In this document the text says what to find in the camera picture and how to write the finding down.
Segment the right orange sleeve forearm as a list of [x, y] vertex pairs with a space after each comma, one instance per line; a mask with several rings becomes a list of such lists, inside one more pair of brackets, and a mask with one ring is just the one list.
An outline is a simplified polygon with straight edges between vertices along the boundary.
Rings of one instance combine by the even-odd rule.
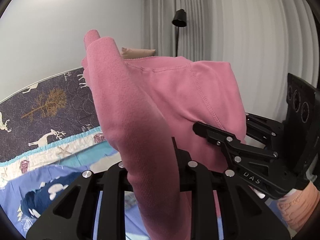
[[298, 233], [319, 204], [319, 191], [312, 181], [304, 190], [292, 189], [280, 198], [277, 207], [288, 226]]

